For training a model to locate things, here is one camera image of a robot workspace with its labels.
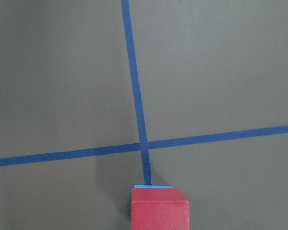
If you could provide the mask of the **blue foam block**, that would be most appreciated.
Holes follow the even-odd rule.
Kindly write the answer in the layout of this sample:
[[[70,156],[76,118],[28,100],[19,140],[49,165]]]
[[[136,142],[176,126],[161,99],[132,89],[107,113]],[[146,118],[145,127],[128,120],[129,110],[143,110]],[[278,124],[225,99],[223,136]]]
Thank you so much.
[[[134,189],[172,189],[171,186],[164,185],[134,185]]]

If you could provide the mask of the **red foam block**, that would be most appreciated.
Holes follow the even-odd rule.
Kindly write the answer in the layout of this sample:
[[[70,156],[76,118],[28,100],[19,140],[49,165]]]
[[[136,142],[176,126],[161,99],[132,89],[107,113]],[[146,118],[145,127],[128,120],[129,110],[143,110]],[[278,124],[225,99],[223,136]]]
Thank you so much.
[[[133,188],[132,230],[189,230],[190,205],[177,188]]]

